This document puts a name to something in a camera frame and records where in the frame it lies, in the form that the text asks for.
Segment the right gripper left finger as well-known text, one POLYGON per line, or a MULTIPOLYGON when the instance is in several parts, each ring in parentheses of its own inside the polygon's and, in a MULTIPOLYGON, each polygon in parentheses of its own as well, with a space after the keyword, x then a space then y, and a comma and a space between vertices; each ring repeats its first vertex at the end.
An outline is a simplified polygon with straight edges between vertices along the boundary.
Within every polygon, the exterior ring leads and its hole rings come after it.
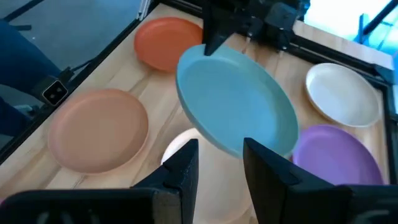
POLYGON ((192 224, 198 140, 128 189, 30 190, 0 203, 0 224, 192 224))

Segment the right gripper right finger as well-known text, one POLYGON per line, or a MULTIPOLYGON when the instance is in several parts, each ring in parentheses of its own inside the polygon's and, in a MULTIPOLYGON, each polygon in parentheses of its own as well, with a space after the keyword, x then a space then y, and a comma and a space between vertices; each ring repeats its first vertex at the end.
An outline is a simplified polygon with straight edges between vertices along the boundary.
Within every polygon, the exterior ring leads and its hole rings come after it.
POLYGON ((398 185, 333 185, 252 138, 243 159, 259 224, 398 224, 398 185))

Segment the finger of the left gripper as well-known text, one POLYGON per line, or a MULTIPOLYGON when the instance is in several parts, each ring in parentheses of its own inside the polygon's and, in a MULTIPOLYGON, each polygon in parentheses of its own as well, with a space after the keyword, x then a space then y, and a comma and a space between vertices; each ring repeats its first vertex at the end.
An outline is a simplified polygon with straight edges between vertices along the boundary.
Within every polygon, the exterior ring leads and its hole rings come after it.
POLYGON ((241 0, 202 1, 204 55, 212 55, 241 27, 240 6, 241 0))

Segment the orange plate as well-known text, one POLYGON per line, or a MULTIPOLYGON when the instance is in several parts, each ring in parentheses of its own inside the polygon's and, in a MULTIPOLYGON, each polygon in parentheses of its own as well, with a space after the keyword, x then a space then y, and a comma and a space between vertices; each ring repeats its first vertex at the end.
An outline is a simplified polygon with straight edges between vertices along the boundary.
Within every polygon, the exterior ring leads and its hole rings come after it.
POLYGON ((202 42, 203 29, 188 20, 163 17, 145 22, 134 37, 138 59, 152 68, 174 72, 180 56, 202 42))

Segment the purple plate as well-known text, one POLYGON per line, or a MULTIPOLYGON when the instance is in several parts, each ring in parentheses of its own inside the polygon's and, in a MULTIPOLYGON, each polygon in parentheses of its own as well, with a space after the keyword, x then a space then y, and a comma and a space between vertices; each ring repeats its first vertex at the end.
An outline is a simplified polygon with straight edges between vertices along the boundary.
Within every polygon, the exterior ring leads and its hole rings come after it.
POLYGON ((336 126, 319 124, 301 132, 292 159, 295 165, 334 185, 384 183, 367 148, 336 126))

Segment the tan plate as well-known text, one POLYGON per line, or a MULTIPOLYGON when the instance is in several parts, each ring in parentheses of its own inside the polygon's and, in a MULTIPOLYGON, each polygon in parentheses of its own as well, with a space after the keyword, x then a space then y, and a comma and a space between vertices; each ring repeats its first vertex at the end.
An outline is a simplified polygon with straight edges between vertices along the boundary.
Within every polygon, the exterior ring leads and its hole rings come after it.
POLYGON ((101 174, 136 157, 147 140, 149 119, 143 104, 118 89, 71 97, 49 126, 48 148, 63 167, 101 174))

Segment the pale blue plate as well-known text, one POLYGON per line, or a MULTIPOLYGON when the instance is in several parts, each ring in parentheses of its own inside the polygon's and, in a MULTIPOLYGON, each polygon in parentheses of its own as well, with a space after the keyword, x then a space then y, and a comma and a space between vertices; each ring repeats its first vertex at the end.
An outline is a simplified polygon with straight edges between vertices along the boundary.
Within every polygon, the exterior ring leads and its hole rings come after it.
POLYGON ((258 63, 225 45, 212 55, 204 45, 186 50, 177 65, 181 106, 198 132, 222 151, 241 158, 244 138, 290 157, 299 137, 294 107, 258 63))

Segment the cream plate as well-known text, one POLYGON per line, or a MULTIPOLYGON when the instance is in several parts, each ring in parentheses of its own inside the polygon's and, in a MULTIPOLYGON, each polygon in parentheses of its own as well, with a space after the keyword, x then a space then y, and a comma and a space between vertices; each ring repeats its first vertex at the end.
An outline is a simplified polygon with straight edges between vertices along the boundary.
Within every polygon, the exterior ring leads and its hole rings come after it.
POLYGON ((199 147, 193 224, 250 224, 252 202, 241 159, 218 149, 192 128, 179 134, 168 145, 161 162, 191 139, 197 139, 199 147))

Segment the white plate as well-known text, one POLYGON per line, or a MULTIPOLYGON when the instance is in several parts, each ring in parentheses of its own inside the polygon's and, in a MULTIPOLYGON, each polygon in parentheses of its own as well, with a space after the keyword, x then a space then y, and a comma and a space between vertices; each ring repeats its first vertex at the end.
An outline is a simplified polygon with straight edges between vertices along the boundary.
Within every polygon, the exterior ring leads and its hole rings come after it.
POLYGON ((381 117, 375 89, 359 73, 342 65, 314 65, 307 72, 305 89, 313 106, 336 123, 365 128, 381 117))

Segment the person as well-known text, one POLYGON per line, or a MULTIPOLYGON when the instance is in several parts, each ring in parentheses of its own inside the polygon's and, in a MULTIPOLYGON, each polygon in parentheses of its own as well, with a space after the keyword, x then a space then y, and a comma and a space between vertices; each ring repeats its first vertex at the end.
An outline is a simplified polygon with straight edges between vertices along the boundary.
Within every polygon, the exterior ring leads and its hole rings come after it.
MULTIPOLYGON (((13 26, 0 19, 0 85, 31 94, 47 77, 61 70, 13 26)), ((30 119, 0 97, 0 134, 17 136, 30 119)))

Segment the silver metal bracket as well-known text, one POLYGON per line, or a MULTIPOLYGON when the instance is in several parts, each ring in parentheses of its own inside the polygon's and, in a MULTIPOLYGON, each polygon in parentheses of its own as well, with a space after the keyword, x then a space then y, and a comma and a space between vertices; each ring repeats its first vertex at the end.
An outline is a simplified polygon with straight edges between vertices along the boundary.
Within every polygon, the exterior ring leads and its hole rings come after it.
POLYGON ((140 21, 142 21, 146 17, 151 2, 152 2, 152 0, 141 0, 139 10, 137 13, 137 18, 140 21))

